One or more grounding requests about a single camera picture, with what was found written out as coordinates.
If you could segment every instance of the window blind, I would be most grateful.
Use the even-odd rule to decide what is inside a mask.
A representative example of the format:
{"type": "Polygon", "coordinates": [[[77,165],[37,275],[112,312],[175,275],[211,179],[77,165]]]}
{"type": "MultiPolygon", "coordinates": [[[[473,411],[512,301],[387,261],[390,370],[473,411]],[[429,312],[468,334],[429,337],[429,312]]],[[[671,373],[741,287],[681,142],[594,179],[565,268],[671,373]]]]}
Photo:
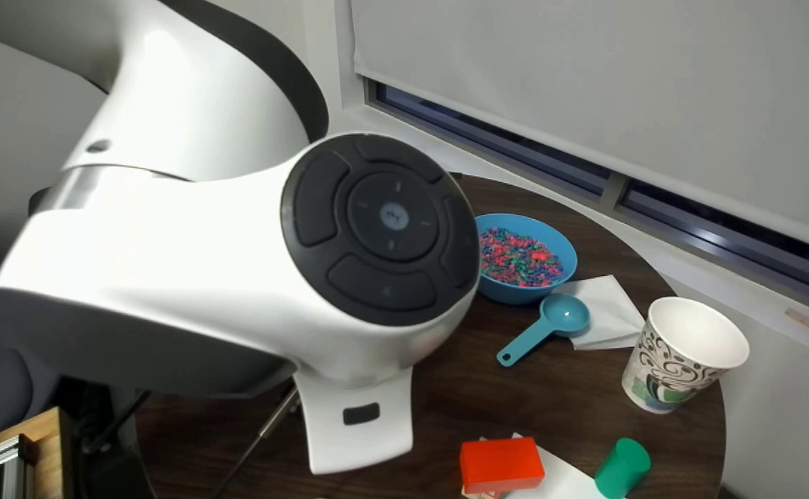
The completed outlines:
{"type": "Polygon", "coordinates": [[[809,241],[809,3],[351,0],[355,68],[809,241]]]}

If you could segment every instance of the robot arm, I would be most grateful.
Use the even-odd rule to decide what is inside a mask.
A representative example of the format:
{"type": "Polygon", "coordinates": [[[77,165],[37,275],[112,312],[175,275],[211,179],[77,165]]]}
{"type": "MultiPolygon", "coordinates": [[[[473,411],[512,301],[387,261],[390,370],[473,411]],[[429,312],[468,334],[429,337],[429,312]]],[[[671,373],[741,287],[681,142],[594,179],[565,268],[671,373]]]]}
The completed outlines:
{"type": "MultiPolygon", "coordinates": [[[[60,31],[70,11],[56,15],[94,58],[23,36],[24,22],[0,15],[0,32],[112,79],[112,94],[0,268],[19,337],[60,370],[157,390],[185,376],[161,351],[192,337],[286,358],[317,473],[408,452],[409,368],[477,290],[477,226],[457,182],[393,139],[311,144],[325,133],[311,104],[161,3],[52,3],[109,18],[88,38],[60,31]],[[37,326],[66,307],[70,326],[37,326]],[[171,333],[88,330],[88,312],[171,333]],[[130,354],[106,361],[103,345],[130,354]],[[148,366],[132,366],[138,351],[153,351],[148,366]]],[[[189,370],[220,368],[206,358],[189,370]]]]}

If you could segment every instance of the blue plastic scoop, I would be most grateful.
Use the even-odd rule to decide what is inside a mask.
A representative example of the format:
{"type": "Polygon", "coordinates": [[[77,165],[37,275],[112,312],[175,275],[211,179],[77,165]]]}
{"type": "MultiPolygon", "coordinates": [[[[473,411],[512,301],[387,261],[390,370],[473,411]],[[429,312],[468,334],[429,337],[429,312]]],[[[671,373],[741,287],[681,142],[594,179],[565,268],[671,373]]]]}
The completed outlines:
{"type": "Polygon", "coordinates": [[[548,293],[540,301],[540,319],[517,333],[504,350],[497,351],[501,366],[516,366],[526,351],[531,351],[547,334],[580,334],[591,330],[591,311],[576,295],[548,293]]]}

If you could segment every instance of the paper cup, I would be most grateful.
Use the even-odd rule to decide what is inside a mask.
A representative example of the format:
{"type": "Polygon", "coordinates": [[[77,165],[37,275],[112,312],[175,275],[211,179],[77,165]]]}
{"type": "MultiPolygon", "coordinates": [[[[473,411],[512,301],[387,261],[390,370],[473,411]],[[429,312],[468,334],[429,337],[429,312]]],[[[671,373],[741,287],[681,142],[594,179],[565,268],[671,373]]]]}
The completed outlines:
{"type": "Polygon", "coordinates": [[[735,320],[703,301],[662,295],[648,307],[624,390],[648,413],[671,413],[746,361],[747,340],[735,320]]]}

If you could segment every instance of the orange container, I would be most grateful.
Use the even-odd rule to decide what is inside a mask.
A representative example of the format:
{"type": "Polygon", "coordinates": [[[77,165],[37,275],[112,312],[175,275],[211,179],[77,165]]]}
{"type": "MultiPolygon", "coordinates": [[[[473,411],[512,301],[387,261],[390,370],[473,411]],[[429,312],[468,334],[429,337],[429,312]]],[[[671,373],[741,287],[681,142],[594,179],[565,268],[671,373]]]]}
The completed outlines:
{"type": "Polygon", "coordinates": [[[544,478],[544,459],[534,437],[466,441],[461,477],[466,492],[534,488],[544,478]]]}

